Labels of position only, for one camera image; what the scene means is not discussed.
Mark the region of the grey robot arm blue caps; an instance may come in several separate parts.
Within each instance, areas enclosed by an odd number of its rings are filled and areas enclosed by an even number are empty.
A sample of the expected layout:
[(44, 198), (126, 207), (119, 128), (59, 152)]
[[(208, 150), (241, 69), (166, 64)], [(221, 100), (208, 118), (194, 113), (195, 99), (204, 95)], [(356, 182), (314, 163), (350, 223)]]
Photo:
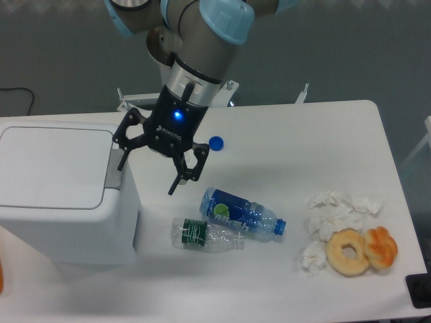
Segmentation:
[(170, 72), (149, 116), (131, 107), (112, 140), (129, 155), (149, 147), (174, 162), (174, 185), (197, 181), (209, 145), (194, 135), (220, 90), (226, 72), (258, 17), (293, 1), (107, 1), (118, 30), (147, 32), (153, 58)]

